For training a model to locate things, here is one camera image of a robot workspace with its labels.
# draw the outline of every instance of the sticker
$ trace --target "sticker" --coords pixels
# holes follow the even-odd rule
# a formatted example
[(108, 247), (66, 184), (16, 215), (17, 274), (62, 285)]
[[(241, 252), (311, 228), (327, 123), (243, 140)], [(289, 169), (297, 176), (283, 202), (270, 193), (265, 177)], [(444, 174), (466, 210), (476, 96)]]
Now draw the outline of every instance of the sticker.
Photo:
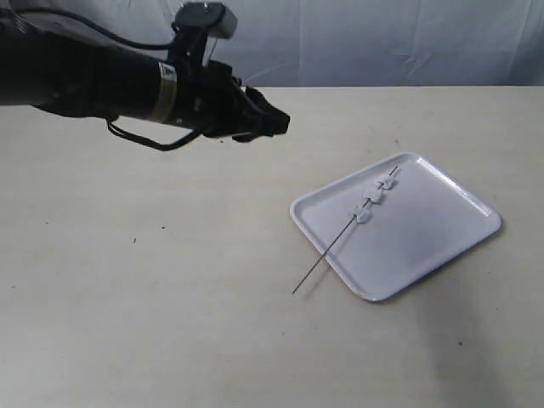
[(163, 123), (170, 116), (178, 95), (178, 74), (176, 69), (159, 62), (161, 70), (161, 89), (155, 103), (155, 109), (149, 117), (150, 121)]

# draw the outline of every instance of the black cable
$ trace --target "black cable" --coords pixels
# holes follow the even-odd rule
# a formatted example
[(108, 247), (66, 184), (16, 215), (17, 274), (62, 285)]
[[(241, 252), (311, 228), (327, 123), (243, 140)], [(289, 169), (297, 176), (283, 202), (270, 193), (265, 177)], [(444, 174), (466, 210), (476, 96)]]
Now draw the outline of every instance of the black cable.
[(59, 8), (50, 8), (50, 7), (16, 8), (13, 11), (16, 14), (21, 14), (21, 15), (23, 14), (53, 14), (53, 15), (66, 17), (68, 19), (78, 21), (89, 28), (92, 28), (93, 30), (99, 32), (100, 34), (110, 38), (111, 40), (117, 43), (126, 45), (128, 47), (132, 47), (132, 48), (156, 51), (156, 50), (162, 50), (162, 49), (169, 49), (173, 44), (173, 42), (169, 42), (166, 44), (144, 44), (141, 42), (127, 40), (126, 38), (120, 37), (117, 34), (109, 30), (106, 30), (104, 27), (101, 27), (100, 25), (92, 22), (88, 18), (83, 17), (82, 15), (75, 14), (66, 10), (61, 10)]
[(200, 130), (193, 130), (189, 134), (186, 134), (180, 140), (177, 140), (171, 144), (160, 144), (157, 143), (155, 140), (147, 139), (142, 136), (138, 136), (137, 134), (127, 132), (126, 130), (123, 130), (120, 127), (114, 125), (110, 121), (106, 121), (106, 123), (108, 126), (108, 130), (118, 138), (125, 139), (130, 142), (134, 142), (139, 145), (150, 147), (151, 149), (159, 151), (172, 151), (179, 149), (181, 147), (184, 147), (185, 145), (188, 145), (190, 142), (202, 135), (202, 132)]

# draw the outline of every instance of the white food piece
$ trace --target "white food piece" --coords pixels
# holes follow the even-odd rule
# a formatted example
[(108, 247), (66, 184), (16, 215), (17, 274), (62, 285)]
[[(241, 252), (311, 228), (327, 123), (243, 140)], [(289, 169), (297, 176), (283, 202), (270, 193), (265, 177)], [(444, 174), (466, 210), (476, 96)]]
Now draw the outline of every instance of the white food piece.
[(359, 205), (354, 209), (354, 216), (357, 217), (357, 224), (364, 224), (371, 217), (371, 212)]
[(374, 180), (376, 187), (382, 187), (384, 190), (391, 190), (394, 183), (394, 177), (389, 174), (383, 174)]
[(364, 198), (367, 200), (370, 200), (373, 204), (377, 204), (380, 202), (383, 196), (383, 190), (377, 189), (377, 188), (370, 188), (367, 191), (365, 191), (365, 194), (363, 195)]

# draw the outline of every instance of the tray rim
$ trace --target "tray rim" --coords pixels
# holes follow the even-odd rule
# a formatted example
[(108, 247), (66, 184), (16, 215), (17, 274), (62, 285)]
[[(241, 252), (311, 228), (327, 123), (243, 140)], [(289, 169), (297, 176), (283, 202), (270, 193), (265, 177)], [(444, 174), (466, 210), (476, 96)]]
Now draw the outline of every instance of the tray rim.
[(426, 271), (423, 271), (421, 275), (419, 275), (412, 283), (410, 283), (408, 286), (404, 287), (404, 288), (401, 288), (397, 291), (394, 291), (393, 293), (390, 293), (384, 297), (372, 297), (369, 293), (367, 292), (364, 292), (364, 291), (361, 291), (359, 288), (355, 287), (353, 282), (348, 279), (348, 277), (341, 271), (341, 268), (339, 267), (339, 265), (337, 264), (337, 262), (335, 262), (333, 259), (329, 258), (329, 255), (325, 255), (325, 260), (327, 261), (327, 263), (331, 266), (331, 268), (336, 272), (336, 274), (340, 277), (340, 279), (344, 282), (344, 284), (356, 295), (358, 296), (359, 298), (362, 298), (368, 302), (373, 302), (373, 303), (377, 303), (377, 302), (382, 302), (388, 298), (391, 298), (392, 296), (394, 296), (396, 293), (398, 292), (402, 292), (403, 290), (405, 290), (407, 287), (413, 285), (416, 281), (419, 281), (423, 276), (425, 275), (428, 275), (430, 273), (432, 273), (434, 270), (440, 268), (441, 266), (449, 263), (450, 261), (452, 261), (453, 259), (456, 259), (458, 257), (460, 257), (463, 253), (465, 253), (466, 251), (468, 251), (470, 248), (472, 247), (475, 247), (477, 246), (480, 242), (483, 242), (485, 240), (487, 240), (488, 238), (490, 238), (491, 236), (493, 236), (494, 234), (496, 234), (501, 228), (502, 228), (502, 217), (501, 215), (492, 207), (490, 206), (487, 201), (485, 200), (482, 200), (478, 195), (474, 194), (471, 190), (467, 189), (467, 187), (461, 183), (459, 180), (457, 180), (456, 178), (453, 178), (451, 177), (447, 172), (445, 172), (444, 170), (442, 170), (440, 167), (436, 166), (436, 164), (434, 164), (434, 162), (430, 161), (426, 156), (423, 156), (423, 155), (420, 155), (414, 151), (401, 151), (395, 155), (392, 155), (390, 157), (386, 157), (380, 161), (376, 161), (374, 163), (372, 163), (371, 165), (369, 166), (366, 166), (366, 167), (363, 167), (361, 168), (360, 170), (357, 170), (355, 172), (352, 172), (350, 174), (348, 174), (347, 176), (345, 177), (342, 177), (342, 178), (339, 178), (338, 180), (336, 181), (333, 181), (317, 190), (313, 190), (313, 191), (310, 191), (309, 193), (305, 194), (305, 195), (302, 195), (300, 197), (298, 197), (295, 201), (292, 202), (292, 204), (290, 205), (290, 208), (289, 208), (289, 213), (291, 215), (291, 218), (292, 220), (294, 221), (294, 223), (297, 225), (297, 227), (304, 233), (304, 235), (306, 236), (306, 238), (308, 238), (308, 240), (311, 242), (311, 244), (314, 246), (315, 249), (317, 249), (317, 251), (322, 255), (323, 252), (326, 250), (326, 248), (322, 247), (319, 242), (316, 240), (316, 237), (314, 237), (314, 235), (312, 235), (304, 226), (302, 220), (297, 216), (296, 214), (296, 210), (298, 208), (298, 206), (300, 206), (304, 201), (308, 200), (310, 197), (312, 196), (316, 196), (318, 195), (319, 193), (321, 193), (322, 191), (324, 190), (328, 190), (329, 188), (331, 188), (333, 185), (336, 185), (336, 184), (341, 184), (342, 182), (346, 181), (346, 180), (349, 180), (351, 179), (352, 177), (354, 177), (355, 175), (357, 174), (360, 174), (360, 173), (364, 173), (366, 171), (369, 171), (369, 170), (372, 170), (373, 168), (375, 167), (380, 167), (381, 165), (387, 163), (387, 162), (395, 162), (397, 160), (399, 160), (400, 158), (402, 157), (405, 157), (405, 156), (408, 156), (408, 157), (414, 157), (414, 158), (421, 158), (423, 159), (424, 161), (426, 161), (427, 163), (429, 163), (431, 166), (433, 166), (434, 168), (436, 169), (439, 169), (442, 174), (444, 174), (449, 180), (451, 180), (452, 182), (454, 182), (457, 186), (461, 187), (463, 190), (465, 190), (466, 192), (468, 192), (470, 194), (470, 196), (473, 198), (473, 199), (476, 199), (478, 201), (480, 201), (484, 206), (486, 206), (487, 208), (489, 208), (490, 210), (490, 213), (489, 215), (487, 216), (488, 218), (493, 218), (496, 223), (495, 225), (493, 226), (493, 229), (492, 231), (486, 235), (484, 238), (482, 238), (481, 240), (477, 241), (476, 243), (472, 244), (471, 246), (469, 246), (468, 248), (466, 248), (465, 250), (463, 251), (460, 251), (457, 255), (455, 255), (454, 257), (452, 258), (449, 258), (449, 259), (446, 259), (443, 263), (440, 263), (438, 265), (436, 265), (435, 267), (433, 267), (432, 269), (430, 270), (426, 270)]

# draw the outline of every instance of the beige table surface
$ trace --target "beige table surface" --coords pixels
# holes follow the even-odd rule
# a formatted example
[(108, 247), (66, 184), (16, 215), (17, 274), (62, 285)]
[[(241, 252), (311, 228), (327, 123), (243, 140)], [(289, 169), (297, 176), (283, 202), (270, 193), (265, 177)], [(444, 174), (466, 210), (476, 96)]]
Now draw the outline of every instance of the beige table surface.
[[(544, 88), (264, 92), (288, 135), (167, 154), (0, 109), (0, 406), (542, 406)], [(291, 202), (400, 150), (504, 230), (386, 303), (325, 264), (293, 297)]]

